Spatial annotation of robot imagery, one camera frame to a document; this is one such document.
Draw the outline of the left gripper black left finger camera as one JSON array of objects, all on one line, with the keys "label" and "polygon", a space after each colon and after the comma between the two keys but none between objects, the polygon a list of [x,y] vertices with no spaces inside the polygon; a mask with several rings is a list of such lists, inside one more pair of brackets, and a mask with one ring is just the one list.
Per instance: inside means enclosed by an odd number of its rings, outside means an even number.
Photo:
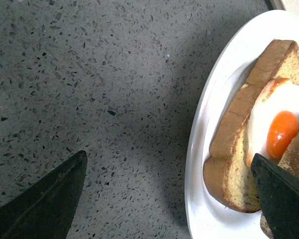
[{"label": "left gripper black left finger camera", "polygon": [[0,207],[0,239],[64,239],[82,194],[87,168],[81,150]]}]

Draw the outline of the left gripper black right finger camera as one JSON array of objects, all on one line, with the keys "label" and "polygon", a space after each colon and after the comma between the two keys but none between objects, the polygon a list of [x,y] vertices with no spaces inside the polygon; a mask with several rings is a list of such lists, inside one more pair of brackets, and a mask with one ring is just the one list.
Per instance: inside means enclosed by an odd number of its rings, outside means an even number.
[{"label": "left gripper black right finger camera", "polygon": [[299,239],[299,178],[256,153],[251,171],[275,239]]}]

